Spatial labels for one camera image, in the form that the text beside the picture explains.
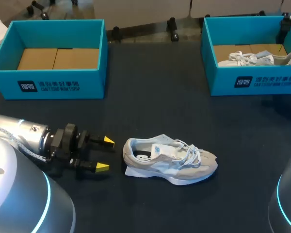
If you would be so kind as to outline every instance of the shoe insole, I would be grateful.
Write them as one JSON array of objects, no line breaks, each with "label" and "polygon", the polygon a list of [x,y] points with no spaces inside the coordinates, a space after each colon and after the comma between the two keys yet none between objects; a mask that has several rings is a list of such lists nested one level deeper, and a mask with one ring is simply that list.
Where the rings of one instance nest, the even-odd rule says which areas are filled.
[{"label": "shoe insole", "polygon": [[140,161],[149,161],[151,159],[151,152],[144,150],[133,151],[134,156]]}]

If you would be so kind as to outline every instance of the blue light ring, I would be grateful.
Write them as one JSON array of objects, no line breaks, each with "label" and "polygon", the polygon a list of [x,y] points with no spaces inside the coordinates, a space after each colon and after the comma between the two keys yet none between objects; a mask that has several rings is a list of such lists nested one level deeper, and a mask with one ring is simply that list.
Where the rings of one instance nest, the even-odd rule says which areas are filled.
[{"label": "blue light ring", "polygon": [[283,211],[283,209],[282,209],[282,207],[281,207],[280,200],[279,200],[279,183],[280,183],[281,177],[282,177],[282,175],[280,176],[279,181],[278,181],[278,185],[277,185],[277,200],[278,200],[279,208],[280,208],[280,210],[281,210],[281,212],[282,212],[282,215],[285,217],[286,221],[287,221],[287,222],[290,224],[290,226],[291,226],[291,222],[290,222],[290,220],[288,219],[288,217],[286,216],[285,212]]},{"label": "blue light ring", "polygon": [[48,185],[48,198],[47,198],[47,203],[45,204],[44,211],[43,211],[43,213],[41,215],[41,218],[40,218],[40,220],[38,221],[36,227],[33,229],[33,231],[31,233],[36,233],[39,230],[40,226],[43,223],[43,220],[45,219],[45,216],[47,215],[48,209],[49,209],[49,203],[50,203],[50,185],[49,185],[49,179],[48,179],[48,177],[46,176],[46,174],[44,172],[42,172],[42,173],[45,176],[45,179],[47,180],[47,185]]}]

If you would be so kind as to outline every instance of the shoe sole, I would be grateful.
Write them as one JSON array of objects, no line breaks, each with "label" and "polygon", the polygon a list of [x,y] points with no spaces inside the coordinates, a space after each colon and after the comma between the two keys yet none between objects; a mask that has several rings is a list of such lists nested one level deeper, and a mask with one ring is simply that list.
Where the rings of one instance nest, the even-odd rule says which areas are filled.
[{"label": "shoe sole", "polygon": [[174,185],[188,185],[188,184],[196,183],[196,182],[202,181],[204,179],[207,179],[212,174],[213,173],[211,173],[207,176],[199,177],[199,178],[194,179],[194,180],[179,180],[179,179],[161,174],[159,172],[146,171],[146,170],[142,170],[142,169],[138,169],[138,168],[134,168],[134,167],[129,167],[129,166],[127,166],[126,171],[125,171],[125,175],[127,175],[127,176],[134,176],[134,177],[140,177],[140,178],[162,177]]}]

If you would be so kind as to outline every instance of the cardboard box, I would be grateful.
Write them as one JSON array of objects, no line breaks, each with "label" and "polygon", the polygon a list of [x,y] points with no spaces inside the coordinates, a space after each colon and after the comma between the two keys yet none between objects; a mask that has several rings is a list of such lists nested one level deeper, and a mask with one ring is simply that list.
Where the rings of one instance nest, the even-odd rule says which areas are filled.
[{"label": "cardboard box", "polygon": [[282,19],[282,16],[205,18],[201,54],[211,95],[291,94],[291,66],[218,67],[221,58],[216,56],[217,45],[250,45],[252,53],[260,50],[278,55],[290,53],[291,30],[284,50],[276,44]]},{"label": "cardboard box", "polygon": [[25,49],[18,70],[53,69],[57,49]]},{"label": "cardboard box", "polygon": [[281,44],[255,44],[250,45],[252,53],[256,54],[262,51],[268,51],[273,55],[286,56],[287,52],[284,45]]},{"label": "cardboard box", "polygon": [[[56,56],[61,49],[71,49],[68,62]],[[101,99],[107,57],[103,20],[13,21],[0,45],[0,92],[6,100]]]},{"label": "cardboard box", "polygon": [[53,69],[97,69],[99,49],[59,49]]}]

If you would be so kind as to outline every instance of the shoelace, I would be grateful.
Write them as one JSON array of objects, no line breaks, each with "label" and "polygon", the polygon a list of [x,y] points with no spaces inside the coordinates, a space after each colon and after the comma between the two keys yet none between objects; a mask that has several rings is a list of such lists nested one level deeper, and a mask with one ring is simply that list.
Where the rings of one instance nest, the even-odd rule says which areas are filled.
[{"label": "shoelace", "polygon": [[185,149],[187,150],[187,154],[183,159],[173,160],[173,162],[180,162],[180,163],[184,162],[180,167],[185,166],[185,165],[193,165],[193,166],[200,165],[201,163],[200,151],[203,151],[203,150],[197,148],[193,144],[188,145],[181,140],[174,140],[174,142],[180,143],[180,145],[176,148],[176,150]]},{"label": "shoelace", "polygon": [[242,66],[247,65],[248,63],[256,63],[257,57],[253,53],[246,53],[243,54],[241,51],[238,51],[236,53],[231,53],[228,56],[228,59],[230,61],[239,61]]}]

